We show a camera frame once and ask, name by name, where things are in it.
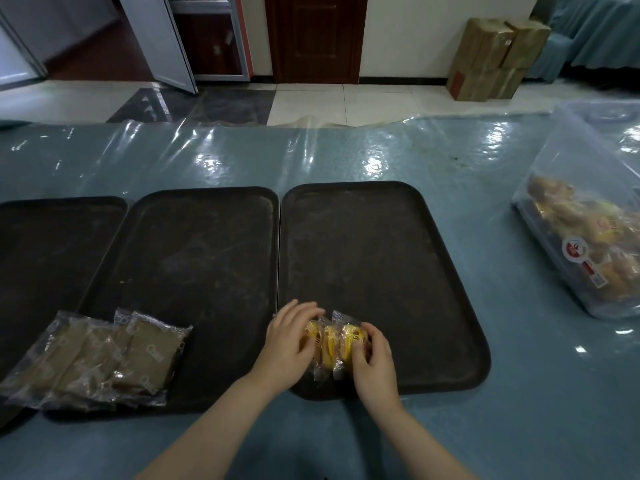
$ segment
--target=blue table surface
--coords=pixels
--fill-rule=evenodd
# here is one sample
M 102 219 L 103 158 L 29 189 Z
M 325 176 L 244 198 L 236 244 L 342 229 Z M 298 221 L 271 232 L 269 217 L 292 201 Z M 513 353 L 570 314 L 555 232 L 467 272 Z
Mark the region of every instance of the blue table surface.
M 492 369 L 465 392 L 405 407 L 485 479 L 640 478 L 639 333 L 590 318 L 509 202 L 544 144 L 549 115 L 408 120 L 375 128 L 194 123 L 0 131 L 0 201 L 313 182 L 400 180 L 427 202 L 482 325 Z M 0 477 L 127 478 L 197 415 L 53 422 L 0 437 Z M 272 402 L 229 478 L 402 478 L 357 401 Z

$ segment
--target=brown door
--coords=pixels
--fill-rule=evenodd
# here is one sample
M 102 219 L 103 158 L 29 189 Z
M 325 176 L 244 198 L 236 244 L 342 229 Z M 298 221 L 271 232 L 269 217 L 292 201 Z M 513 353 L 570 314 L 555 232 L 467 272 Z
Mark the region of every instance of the brown door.
M 357 84 L 367 0 L 264 0 L 276 82 Z

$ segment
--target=cardboard box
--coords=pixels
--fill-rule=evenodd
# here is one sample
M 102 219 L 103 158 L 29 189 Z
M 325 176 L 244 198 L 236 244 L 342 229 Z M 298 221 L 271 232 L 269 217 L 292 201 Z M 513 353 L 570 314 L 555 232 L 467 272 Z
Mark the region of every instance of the cardboard box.
M 514 36 L 515 32 L 501 20 L 469 19 L 449 69 L 449 78 L 457 71 L 498 69 Z
M 456 101 L 483 102 L 489 99 L 499 74 L 500 69 L 458 70 L 449 78 L 447 88 Z
M 526 72 L 527 69 L 500 69 L 489 93 L 489 99 L 511 99 Z
M 504 24 L 514 31 L 515 38 L 502 61 L 505 69 L 528 69 L 536 61 L 545 46 L 551 29 L 535 20 L 516 22 L 507 20 Z

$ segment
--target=black tray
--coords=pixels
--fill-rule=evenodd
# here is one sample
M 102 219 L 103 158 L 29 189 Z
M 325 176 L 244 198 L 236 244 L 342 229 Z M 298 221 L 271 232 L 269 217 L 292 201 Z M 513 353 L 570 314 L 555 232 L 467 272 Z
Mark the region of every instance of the black tray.
M 126 212 L 117 197 L 0 204 L 0 380 L 58 310 L 78 307 Z
M 166 407 L 147 411 L 205 411 L 251 370 L 275 311 L 278 218 L 262 187 L 162 191 L 129 211 L 79 311 L 193 325 Z
M 278 306 L 315 300 L 379 327 L 401 394 L 469 389 L 486 378 L 489 347 L 422 196 L 400 182 L 309 184 L 282 201 Z M 356 396 L 352 381 L 292 391 Z

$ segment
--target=plastic container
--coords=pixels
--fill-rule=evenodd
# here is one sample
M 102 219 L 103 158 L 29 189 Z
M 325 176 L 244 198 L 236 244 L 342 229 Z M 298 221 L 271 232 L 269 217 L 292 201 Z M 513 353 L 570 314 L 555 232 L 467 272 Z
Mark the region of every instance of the plastic container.
M 513 202 L 591 315 L 640 315 L 640 100 L 555 116 Z

